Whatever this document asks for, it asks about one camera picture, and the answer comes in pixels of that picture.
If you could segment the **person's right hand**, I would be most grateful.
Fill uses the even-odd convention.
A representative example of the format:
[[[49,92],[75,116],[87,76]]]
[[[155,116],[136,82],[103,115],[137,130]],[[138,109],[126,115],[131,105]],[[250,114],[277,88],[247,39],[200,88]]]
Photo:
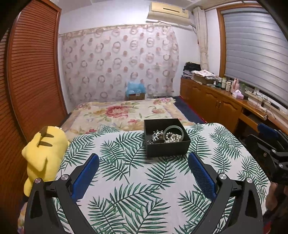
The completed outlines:
[[[265,208],[265,218],[287,219],[287,185],[271,182]]]

